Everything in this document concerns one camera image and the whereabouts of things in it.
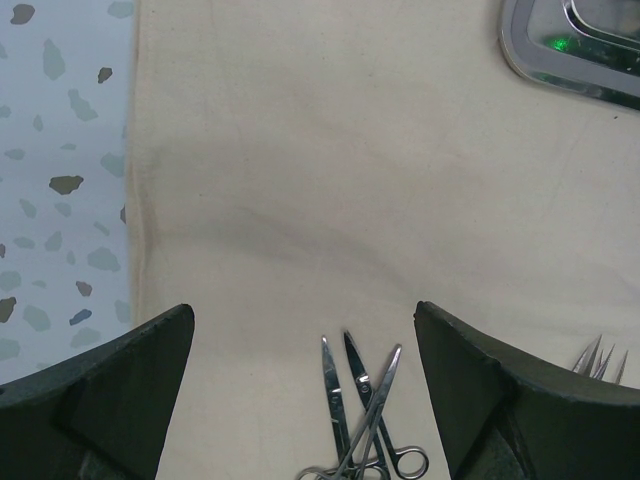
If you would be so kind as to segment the beige cloth wrap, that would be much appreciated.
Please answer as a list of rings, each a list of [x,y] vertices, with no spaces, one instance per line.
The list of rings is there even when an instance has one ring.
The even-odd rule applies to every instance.
[[[413,315],[433,302],[562,367],[595,337],[639,384],[639,116],[506,64],[495,1],[142,1],[132,313],[196,330],[158,475],[335,463],[328,341],[378,373],[393,441],[446,460]]]

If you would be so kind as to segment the steel tweezers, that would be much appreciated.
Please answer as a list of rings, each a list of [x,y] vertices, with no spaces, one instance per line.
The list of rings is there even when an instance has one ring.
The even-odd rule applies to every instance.
[[[596,356],[599,352],[602,335],[598,335],[580,354],[578,360],[571,371],[582,376],[592,376],[592,371],[596,363]]]
[[[604,349],[602,349],[599,352],[598,361],[597,361],[594,373],[592,375],[593,378],[597,380],[602,380],[604,378],[606,370],[611,361],[611,357],[614,352],[614,349],[615,349],[615,345],[612,345],[608,352],[605,352]]]
[[[625,367],[626,367],[626,363],[627,363],[627,359],[628,359],[628,354],[629,354],[629,351],[628,350],[625,351],[625,353],[624,353],[624,355],[622,357],[622,360],[621,360],[621,362],[619,364],[619,368],[618,368],[617,373],[616,373],[616,375],[614,377],[614,383],[616,385],[620,385],[621,384],[622,377],[623,377],[623,374],[624,374],[624,371],[625,371]]]

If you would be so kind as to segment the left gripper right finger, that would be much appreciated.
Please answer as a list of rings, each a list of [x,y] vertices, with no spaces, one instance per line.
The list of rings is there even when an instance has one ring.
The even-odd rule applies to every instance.
[[[414,326],[451,478],[638,478],[638,390],[553,365],[431,302]]]

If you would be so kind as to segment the steel instrument tray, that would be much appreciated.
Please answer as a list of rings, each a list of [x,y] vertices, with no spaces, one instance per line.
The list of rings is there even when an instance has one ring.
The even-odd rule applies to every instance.
[[[637,1],[503,1],[499,42],[524,78],[639,109]]]

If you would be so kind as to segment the steel surgical scissors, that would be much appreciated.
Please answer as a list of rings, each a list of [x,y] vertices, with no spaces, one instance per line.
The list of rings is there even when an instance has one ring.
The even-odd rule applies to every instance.
[[[325,336],[321,337],[322,370],[324,387],[328,402],[333,438],[338,457],[338,466],[328,470],[312,466],[301,471],[297,479],[312,475],[315,479],[347,479],[345,473],[354,467],[350,453],[350,436],[347,417],[334,357]]]

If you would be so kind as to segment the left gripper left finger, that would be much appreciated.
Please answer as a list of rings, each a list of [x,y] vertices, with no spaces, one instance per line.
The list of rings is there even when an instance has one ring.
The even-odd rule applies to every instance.
[[[194,335],[177,305],[1,387],[4,479],[153,479]]]

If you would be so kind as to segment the steel forceps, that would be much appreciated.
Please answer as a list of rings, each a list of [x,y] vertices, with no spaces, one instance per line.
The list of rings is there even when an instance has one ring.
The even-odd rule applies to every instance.
[[[345,473],[347,479],[364,478],[365,471],[367,470],[366,463],[369,460],[369,451],[372,447],[372,439],[379,426],[379,421],[382,418],[383,409],[398,368],[401,350],[402,346],[396,344],[391,351],[382,380],[378,388],[374,388],[375,393],[370,400],[369,406],[364,407],[365,416],[358,430],[353,437],[349,434],[351,442],[350,453],[352,453],[354,467]]]

